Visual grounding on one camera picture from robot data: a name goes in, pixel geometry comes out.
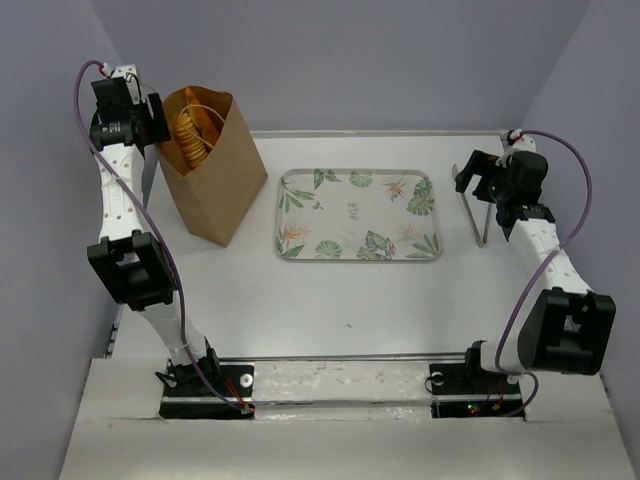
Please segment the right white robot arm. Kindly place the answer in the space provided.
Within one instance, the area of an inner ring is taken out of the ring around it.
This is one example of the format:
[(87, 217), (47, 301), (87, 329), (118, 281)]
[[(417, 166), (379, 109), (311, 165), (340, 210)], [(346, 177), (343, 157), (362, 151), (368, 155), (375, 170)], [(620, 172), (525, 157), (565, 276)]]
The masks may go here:
[(459, 195), (478, 181), (473, 196), (494, 206), (497, 225), (530, 277), (499, 337), (478, 340), (465, 353), (460, 379), (473, 392), (486, 390), (497, 374), (597, 374), (616, 314), (612, 297), (596, 293), (566, 252), (581, 228), (559, 238), (556, 219), (541, 201), (549, 165), (535, 135), (506, 131), (501, 154), (476, 150), (453, 172)]

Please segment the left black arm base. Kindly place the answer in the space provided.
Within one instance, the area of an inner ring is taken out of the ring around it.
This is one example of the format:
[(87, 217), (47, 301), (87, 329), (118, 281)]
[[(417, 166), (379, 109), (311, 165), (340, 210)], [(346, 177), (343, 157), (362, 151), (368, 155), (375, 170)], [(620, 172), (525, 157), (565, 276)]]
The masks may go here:
[(159, 415), (168, 420), (250, 420), (255, 416), (253, 387), (255, 365), (247, 362), (223, 362), (221, 377), (204, 371), (219, 398), (195, 372), (179, 382), (177, 370), (168, 362), (164, 372), (156, 372), (162, 384)]

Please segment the metal kitchen tongs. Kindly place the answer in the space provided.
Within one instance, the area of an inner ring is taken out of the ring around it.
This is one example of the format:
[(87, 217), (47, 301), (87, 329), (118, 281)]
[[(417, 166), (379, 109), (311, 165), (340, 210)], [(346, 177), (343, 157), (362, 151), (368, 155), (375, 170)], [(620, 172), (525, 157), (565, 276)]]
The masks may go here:
[(480, 249), (484, 248), (489, 240), (493, 205), (490, 203), (484, 205), (482, 223), (479, 223), (478, 218), (476, 217), (476, 211), (472, 207), (468, 196), (465, 193), (460, 192), (457, 192), (456, 195), (461, 202), (465, 218), (471, 229), (471, 235), (476, 246)]

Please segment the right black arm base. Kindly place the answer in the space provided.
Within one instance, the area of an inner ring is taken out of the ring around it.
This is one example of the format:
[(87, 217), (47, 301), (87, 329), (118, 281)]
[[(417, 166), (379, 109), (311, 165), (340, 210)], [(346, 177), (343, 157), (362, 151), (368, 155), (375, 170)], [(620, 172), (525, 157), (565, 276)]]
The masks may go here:
[(424, 387), (434, 419), (525, 416), (519, 384), (509, 383), (503, 374), (470, 376), (463, 363), (433, 363)]

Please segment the brown paper bag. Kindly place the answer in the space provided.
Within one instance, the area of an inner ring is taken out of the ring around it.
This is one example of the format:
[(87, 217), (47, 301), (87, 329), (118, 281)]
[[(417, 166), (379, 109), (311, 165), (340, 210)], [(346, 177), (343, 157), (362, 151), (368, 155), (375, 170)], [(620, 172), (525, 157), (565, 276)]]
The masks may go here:
[(203, 112), (220, 138), (199, 165), (191, 167), (176, 140), (156, 146), (173, 201), (187, 230), (227, 246), (268, 178), (249, 128), (228, 92), (194, 86)]

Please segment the fake ridged spiral bread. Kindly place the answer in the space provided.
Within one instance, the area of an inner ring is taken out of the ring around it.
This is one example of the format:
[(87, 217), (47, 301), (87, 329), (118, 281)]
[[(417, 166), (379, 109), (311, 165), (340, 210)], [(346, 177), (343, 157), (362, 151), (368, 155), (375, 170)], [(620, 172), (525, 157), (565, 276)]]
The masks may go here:
[(175, 122), (176, 142), (191, 170), (195, 170), (209, 154), (207, 145), (190, 115), (182, 112)]

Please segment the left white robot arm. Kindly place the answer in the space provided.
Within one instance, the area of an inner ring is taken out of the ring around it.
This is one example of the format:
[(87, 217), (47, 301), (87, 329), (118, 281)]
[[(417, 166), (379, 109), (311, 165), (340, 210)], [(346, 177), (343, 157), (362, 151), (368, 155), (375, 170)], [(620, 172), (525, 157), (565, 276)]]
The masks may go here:
[(88, 261), (113, 300), (164, 343), (170, 363), (159, 379), (209, 395), (221, 383), (219, 359), (186, 315), (175, 262), (142, 202), (145, 149), (171, 138), (161, 100), (143, 94), (135, 66), (94, 65), (101, 75), (91, 84), (96, 110), (81, 131), (100, 172), (102, 225)]

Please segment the fake baguette bread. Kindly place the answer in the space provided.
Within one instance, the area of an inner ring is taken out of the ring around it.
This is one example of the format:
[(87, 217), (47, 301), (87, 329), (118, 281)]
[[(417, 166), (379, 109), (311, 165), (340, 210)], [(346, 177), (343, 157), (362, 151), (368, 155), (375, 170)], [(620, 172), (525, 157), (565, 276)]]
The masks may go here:
[(201, 133), (202, 139), (208, 145), (208, 148), (212, 149), (220, 137), (218, 127), (211, 120), (208, 110), (205, 108), (205, 105), (200, 102), (196, 93), (190, 87), (186, 87), (184, 93), (187, 101), (188, 113), (193, 123)]

